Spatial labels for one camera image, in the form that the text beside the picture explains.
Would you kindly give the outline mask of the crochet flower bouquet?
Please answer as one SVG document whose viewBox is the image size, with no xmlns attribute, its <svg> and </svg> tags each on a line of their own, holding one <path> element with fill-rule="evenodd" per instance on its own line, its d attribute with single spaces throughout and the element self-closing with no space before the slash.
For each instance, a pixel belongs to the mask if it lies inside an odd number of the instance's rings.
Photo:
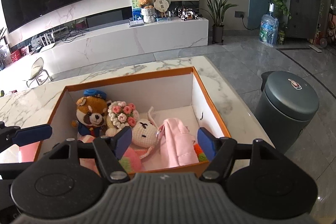
<svg viewBox="0 0 336 224">
<path fill-rule="evenodd" d="M 133 128 L 139 120 L 139 113 L 133 103 L 125 101 L 114 101 L 108 106 L 106 117 L 107 136 L 114 136 L 124 127 Z"/>
</svg>

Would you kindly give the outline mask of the white crochet bunny doll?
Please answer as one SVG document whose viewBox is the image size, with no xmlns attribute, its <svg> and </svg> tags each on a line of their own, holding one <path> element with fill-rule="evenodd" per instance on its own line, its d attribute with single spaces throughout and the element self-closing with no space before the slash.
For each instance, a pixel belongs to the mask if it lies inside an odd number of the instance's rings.
<svg viewBox="0 0 336 224">
<path fill-rule="evenodd" d="M 147 118 L 141 118 L 132 129 L 131 144 L 140 160 L 148 157 L 158 143 L 158 127 L 152 118 L 154 107 L 147 112 Z"/>
</svg>

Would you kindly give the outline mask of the red panda plush toy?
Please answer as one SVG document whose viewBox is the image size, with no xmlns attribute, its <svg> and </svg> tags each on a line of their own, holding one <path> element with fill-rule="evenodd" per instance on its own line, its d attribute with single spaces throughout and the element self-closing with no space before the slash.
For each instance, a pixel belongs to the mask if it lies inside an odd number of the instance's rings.
<svg viewBox="0 0 336 224">
<path fill-rule="evenodd" d="M 106 118 L 111 101 L 107 94 L 97 89 L 87 89 L 76 102 L 76 120 L 72 127 L 77 128 L 78 136 L 99 137 L 107 130 Z"/>
</svg>

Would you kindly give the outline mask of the pink cloth pouch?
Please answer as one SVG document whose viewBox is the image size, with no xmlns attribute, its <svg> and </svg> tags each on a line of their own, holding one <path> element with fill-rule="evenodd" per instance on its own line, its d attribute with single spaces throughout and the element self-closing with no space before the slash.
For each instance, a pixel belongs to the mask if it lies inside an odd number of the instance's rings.
<svg viewBox="0 0 336 224">
<path fill-rule="evenodd" d="M 178 118 L 168 118 L 158 129 L 161 163 L 174 168 L 199 162 L 194 149 L 195 137 Z"/>
</svg>

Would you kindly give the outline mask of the orange crochet fruit toy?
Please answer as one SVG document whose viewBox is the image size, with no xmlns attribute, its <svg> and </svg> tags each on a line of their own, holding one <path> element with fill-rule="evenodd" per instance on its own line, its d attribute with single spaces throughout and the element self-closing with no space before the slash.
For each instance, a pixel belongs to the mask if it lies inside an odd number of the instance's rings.
<svg viewBox="0 0 336 224">
<path fill-rule="evenodd" d="M 199 162 L 204 162 L 204 161 L 208 160 L 205 153 L 203 152 L 203 150 L 201 149 L 201 147 L 198 143 L 194 144 L 194 151 L 197 155 L 197 158 L 198 158 Z"/>
</svg>

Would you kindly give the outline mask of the red gift box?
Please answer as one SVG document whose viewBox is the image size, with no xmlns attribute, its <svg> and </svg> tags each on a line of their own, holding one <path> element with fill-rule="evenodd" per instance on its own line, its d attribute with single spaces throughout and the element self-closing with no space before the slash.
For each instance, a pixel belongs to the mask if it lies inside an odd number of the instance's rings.
<svg viewBox="0 0 336 224">
<path fill-rule="evenodd" d="M 22 52 L 20 49 L 14 51 L 11 55 L 10 55 L 11 61 L 14 63 L 16 61 L 18 61 L 19 59 L 22 58 Z"/>
</svg>

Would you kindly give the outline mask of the dark green trash bin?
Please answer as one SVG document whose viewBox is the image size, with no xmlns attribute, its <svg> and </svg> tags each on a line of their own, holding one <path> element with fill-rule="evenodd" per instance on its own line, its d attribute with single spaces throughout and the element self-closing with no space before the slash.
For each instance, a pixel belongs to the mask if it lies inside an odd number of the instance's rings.
<svg viewBox="0 0 336 224">
<path fill-rule="evenodd" d="M 298 139 L 319 108 L 315 90 L 301 77 L 284 71 L 261 75 L 261 97 L 254 115 L 278 151 Z"/>
</svg>

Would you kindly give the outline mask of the white wifi router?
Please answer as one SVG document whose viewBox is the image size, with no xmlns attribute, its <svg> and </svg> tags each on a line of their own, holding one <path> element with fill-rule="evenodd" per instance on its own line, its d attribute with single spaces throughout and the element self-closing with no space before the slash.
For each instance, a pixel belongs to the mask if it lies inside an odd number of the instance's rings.
<svg viewBox="0 0 336 224">
<path fill-rule="evenodd" d="M 56 42 L 52 35 L 45 33 L 39 36 L 39 38 L 42 42 L 42 49 L 40 50 L 40 52 L 48 51 L 56 45 Z"/>
</svg>

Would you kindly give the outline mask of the white marble tv cabinet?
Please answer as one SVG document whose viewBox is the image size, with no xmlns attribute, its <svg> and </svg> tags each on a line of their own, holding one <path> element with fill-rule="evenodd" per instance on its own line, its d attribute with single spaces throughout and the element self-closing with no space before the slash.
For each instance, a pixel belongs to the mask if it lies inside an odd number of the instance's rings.
<svg viewBox="0 0 336 224">
<path fill-rule="evenodd" d="M 69 43 L 58 42 L 49 50 L 22 57 L 1 71 L 1 77 L 18 76 L 41 57 L 49 73 L 56 74 L 104 61 L 145 53 L 205 46 L 209 21 L 205 18 L 183 21 L 173 18 L 143 26 L 126 24 L 90 31 Z"/>
</svg>

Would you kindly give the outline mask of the blue water bottle jug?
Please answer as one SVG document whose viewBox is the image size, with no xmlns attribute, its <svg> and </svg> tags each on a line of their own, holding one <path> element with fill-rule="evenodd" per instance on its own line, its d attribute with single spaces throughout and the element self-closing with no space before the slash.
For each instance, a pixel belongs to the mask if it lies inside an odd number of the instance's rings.
<svg viewBox="0 0 336 224">
<path fill-rule="evenodd" d="M 259 40 L 267 46 L 274 47 L 277 44 L 279 21 L 274 17 L 274 3 L 269 4 L 269 10 L 261 17 Z"/>
</svg>

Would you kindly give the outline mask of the potted long leaf plant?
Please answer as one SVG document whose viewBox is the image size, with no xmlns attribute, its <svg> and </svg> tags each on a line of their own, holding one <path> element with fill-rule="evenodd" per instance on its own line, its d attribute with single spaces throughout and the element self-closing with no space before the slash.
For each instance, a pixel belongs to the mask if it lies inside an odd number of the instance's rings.
<svg viewBox="0 0 336 224">
<path fill-rule="evenodd" d="M 223 44 L 224 20 L 226 11 L 237 7 L 237 4 L 229 3 L 229 0 L 206 0 L 206 11 L 213 21 L 212 26 L 212 43 Z"/>
</svg>

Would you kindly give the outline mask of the blue landscape painting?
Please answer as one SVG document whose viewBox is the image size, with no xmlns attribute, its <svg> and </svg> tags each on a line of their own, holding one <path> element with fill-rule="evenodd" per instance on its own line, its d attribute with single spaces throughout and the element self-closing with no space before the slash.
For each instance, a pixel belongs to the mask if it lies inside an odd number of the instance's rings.
<svg viewBox="0 0 336 224">
<path fill-rule="evenodd" d="M 133 20 L 143 19 L 141 7 L 139 7 L 139 0 L 131 0 L 131 12 Z"/>
</svg>

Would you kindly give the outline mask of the brown teddy bear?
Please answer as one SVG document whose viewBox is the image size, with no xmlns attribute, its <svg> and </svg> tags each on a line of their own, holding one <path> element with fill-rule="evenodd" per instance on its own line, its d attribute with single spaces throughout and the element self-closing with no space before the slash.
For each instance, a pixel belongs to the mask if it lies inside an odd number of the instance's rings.
<svg viewBox="0 0 336 224">
<path fill-rule="evenodd" d="M 146 6 L 152 6 L 153 0 L 138 0 L 138 7 L 144 9 Z"/>
</svg>

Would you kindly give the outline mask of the round paper fan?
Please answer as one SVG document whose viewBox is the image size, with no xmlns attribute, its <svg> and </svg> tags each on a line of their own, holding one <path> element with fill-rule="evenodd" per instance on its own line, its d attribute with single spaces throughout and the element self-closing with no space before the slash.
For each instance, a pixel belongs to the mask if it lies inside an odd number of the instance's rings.
<svg viewBox="0 0 336 224">
<path fill-rule="evenodd" d="M 166 17 L 166 12 L 171 4 L 171 0 L 153 0 L 154 8 L 161 14 L 161 17 Z"/>
</svg>

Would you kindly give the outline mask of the dark grey drawer cabinet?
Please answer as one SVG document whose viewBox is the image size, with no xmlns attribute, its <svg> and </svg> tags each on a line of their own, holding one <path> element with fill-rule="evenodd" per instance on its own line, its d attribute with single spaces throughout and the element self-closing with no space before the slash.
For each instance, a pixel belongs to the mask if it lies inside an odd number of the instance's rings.
<svg viewBox="0 0 336 224">
<path fill-rule="evenodd" d="M 321 0 L 290 0 L 286 37 L 313 39 L 318 25 Z"/>
</svg>

